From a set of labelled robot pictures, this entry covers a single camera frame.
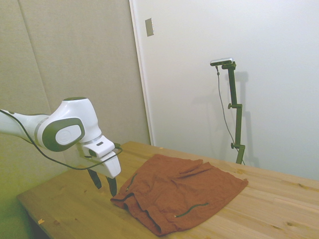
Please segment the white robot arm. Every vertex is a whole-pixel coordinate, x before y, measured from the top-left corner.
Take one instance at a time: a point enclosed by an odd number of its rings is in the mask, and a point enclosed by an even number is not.
[[[96,173],[99,172],[116,186],[115,177],[121,172],[121,167],[113,152],[115,145],[102,135],[94,108],[85,97],[63,100],[50,116],[26,116],[1,110],[0,133],[21,137],[54,152],[65,151],[76,145],[81,164],[86,167],[98,164],[92,170],[89,169],[95,185],[101,187]]]

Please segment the wooden table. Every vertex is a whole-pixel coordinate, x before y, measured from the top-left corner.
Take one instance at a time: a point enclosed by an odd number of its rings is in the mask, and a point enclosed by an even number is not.
[[[203,159],[249,181],[226,207],[199,226],[170,239],[319,239],[319,181],[136,142],[122,145],[118,189],[154,154]],[[35,222],[53,239],[158,238],[110,202],[106,177],[97,189],[87,171],[69,170],[18,195]]]

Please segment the orange cloth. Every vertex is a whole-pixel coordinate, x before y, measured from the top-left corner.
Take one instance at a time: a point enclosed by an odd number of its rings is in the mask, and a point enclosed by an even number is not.
[[[197,226],[235,198],[248,184],[203,163],[155,155],[121,187],[111,201],[128,208],[161,236]]]

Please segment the switch plate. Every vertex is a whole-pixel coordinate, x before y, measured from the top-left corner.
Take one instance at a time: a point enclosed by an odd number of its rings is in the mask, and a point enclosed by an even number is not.
[[[146,26],[146,34],[148,36],[153,36],[154,35],[154,28],[153,28],[153,20],[151,18],[145,20],[145,26]]]

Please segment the cable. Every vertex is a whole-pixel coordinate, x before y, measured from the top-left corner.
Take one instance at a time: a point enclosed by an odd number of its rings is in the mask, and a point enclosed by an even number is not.
[[[219,75],[220,75],[220,73],[219,73],[219,71],[218,71],[218,66],[215,66],[215,67],[216,67],[216,70],[217,70],[217,77],[218,77],[218,93],[219,93],[219,98],[220,98],[221,108],[223,109],[224,121],[225,121],[225,124],[226,124],[227,130],[228,130],[228,132],[229,132],[229,135],[230,135],[230,137],[231,137],[231,139],[232,139],[232,141],[233,141],[233,144],[235,144],[234,138],[233,138],[233,136],[232,136],[232,134],[231,134],[231,132],[230,132],[230,130],[229,130],[229,128],[228,128],[228,124],[227,124],[226,116],[225,116],[224,105],[223,105],[223,101],[222,101],[222,99],[221,99],[221,94],[220,94],[220,80],[219,80]]]
[[[120,153],[122,153],[122,151],[123,151],[123,149],[122,149],[121,147],[116,146],[115,148],[116,148],[116,149],[119,149],[119,150],[120,150],[119,152],[117,152],[115,155],[113,155],[113,156],[111,156],[111,157],[109,157],[109,158],[107,158],[107,159],[105,159],[105,160],[103,160],[103,161],[101,161],[101,162],[99,162],[99,163],[97,163],[97,164],[94,164],[94,165],[92,165],[92,166],[90,166],[90,167],[86,167],[86,168],[76,168],[76,167],[72,167],[72,166],[70,166],[70,165],[68,165],[68,164],[61,163],[60,161],[57,161],[57,160],[55,160],[55,159],[53,159],[53,158],[50,158],[50,157],[47,156],[45,153],[43,153],[42,150],[35,144],[35,142],[33,141],[33,139],[30,137],[29,133],[26,131],[26,129],[25,129],[25,127],[23,126],[23,124],[22,124],[16,117],[12,116],[11,114],[9,114],[9,113],[7,113],[7,112],[5,112],[5,111],[3,111],[3,110],[0,110],[0,112],[2,112],[3,114],[5,114],[5,115],[7,115],[7,116],[9,116],[9,117],[11,117],[11,118],[13,118],[15,121],[18,122],[18,124],[22,127],[24,133],[26,134],[26,136],[28,137],[28,139],[30,140],[30,142],[33,144],[33,146],[34,146],[44,157],[46,157],[47,159],[49,159],[49,160],[51,160],[51,161],[53,161],[53,162],[56,162],[56,163],[61,164],[61,165],[63,165],[63,166],[66,166],[66,167],[68,167],[68,168],[72,168],[72,169],[75,169],[75,170],[87,170],[87,169],[93,168],[93,167],[95,167],[95,166],[98,166],[98,165],[100,165],[100,164],[102,164],[102,163],[104,163],[104,162],[110,160],[111,158],[113,158],[113,157],[119,155]]]

